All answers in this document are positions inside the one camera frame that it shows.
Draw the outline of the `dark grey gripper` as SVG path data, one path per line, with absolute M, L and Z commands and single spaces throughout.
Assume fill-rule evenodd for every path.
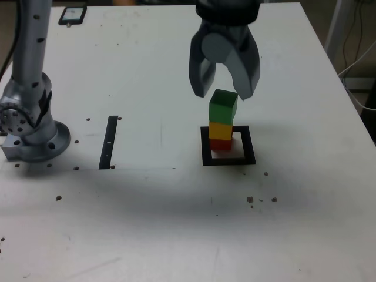
M 202 19 L 192 37 L 189 80 L 196 96 L 204 98 L 216 72 L 216 63 L 230 72 L 242 100 L 252 97 L 260 79 L 260 55 L 248 25 L 230 26 Z

